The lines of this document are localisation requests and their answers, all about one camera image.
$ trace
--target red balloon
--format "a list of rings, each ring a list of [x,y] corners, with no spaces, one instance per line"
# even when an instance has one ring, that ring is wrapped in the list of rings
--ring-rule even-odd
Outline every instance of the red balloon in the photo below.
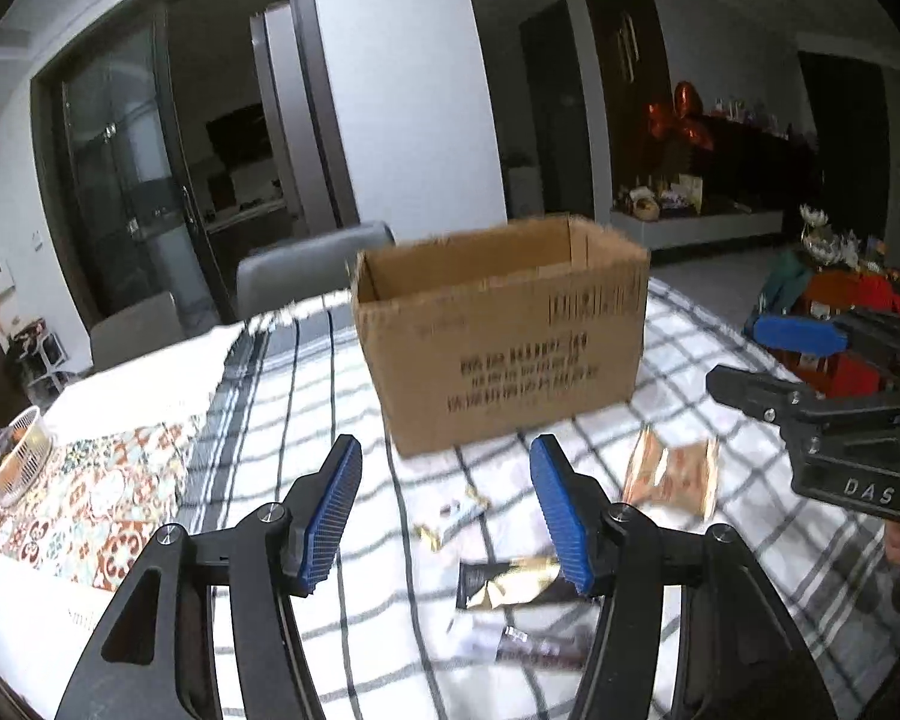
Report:
[[[703,115],[703,101],[690,81],[680,81],[674,89],[674,111],[679,119]]]
[[[705,148],[707,151],[713,151],[713,136],[710,130],[702,122],[696,122],[693,119],[684,119],[680,122],[680,135],[687,139],[689,143],[699,148]]]
[[[674,113],[663,103],[650,103],[647,106],[647,119],[650,123],[650,135],[663,140],[667,132],[674,127]]]

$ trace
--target chair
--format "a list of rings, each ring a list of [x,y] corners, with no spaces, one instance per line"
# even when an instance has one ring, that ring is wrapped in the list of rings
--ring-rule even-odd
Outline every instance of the chair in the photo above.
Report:
[[[288,303],[350,286],[357,253],[394,244],[381,221],[258,251],[237,267],[237,314],[249,319]]]
[[[185,338],[173,295],[154,295],[94,325],[90,331],[94,372],[110,370]]]

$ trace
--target candy wrapper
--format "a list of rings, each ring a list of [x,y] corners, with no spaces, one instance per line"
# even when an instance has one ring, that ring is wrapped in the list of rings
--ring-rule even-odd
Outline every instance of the candy wrapper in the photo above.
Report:
[[[719,448],[716,439],[670,448],[645,427],[626,469],[624,502],[663,504],[708,519],[717,503]]]
[[[476,488],[466,488],[460,500],[452,500],[440,508],[431,521],[413,527],[432,552],[439,552],[451,538],[490,508],[490,498],[477,493]]]
[[[555,557],[515,557],[507,562],[461,562],[457,608],[493,610],[513,605],[588,600],[560,574]]]
[[[458,614],[450,621],[447,637],[459,658],[563,671],[583,671],[593,644],[591,636],[582,632],[573,637],[528,634],[503,623],[476,620],[468,614]]]

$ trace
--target plastic basket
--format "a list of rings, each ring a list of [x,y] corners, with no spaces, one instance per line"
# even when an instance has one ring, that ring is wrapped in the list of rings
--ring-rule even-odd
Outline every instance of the plastic basket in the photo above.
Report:
[[[53,450],[53,438],[40,418],[39,406],[21,413],[7,426],[7,432],[22,432],[23,437],[0,458],[0,507],[4,508],[16,503],[34,483]]]

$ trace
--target cabinet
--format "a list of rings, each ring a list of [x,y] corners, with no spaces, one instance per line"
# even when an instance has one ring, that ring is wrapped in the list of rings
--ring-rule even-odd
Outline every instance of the cabinet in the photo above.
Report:
[[[806,143],[787,141],[756,127],[703,116],[713,151],[687,145],[689,169],[703,177],[703,213],[739,200],[755,211],[783,211],[784,231],[802,229],[799,206],[816,206],[821,182],[817,156]]]
[[[670,70],[654,0],[586,0],[610,132],[613,194],[632,188],[643,165],[647,106],[671,104]]]

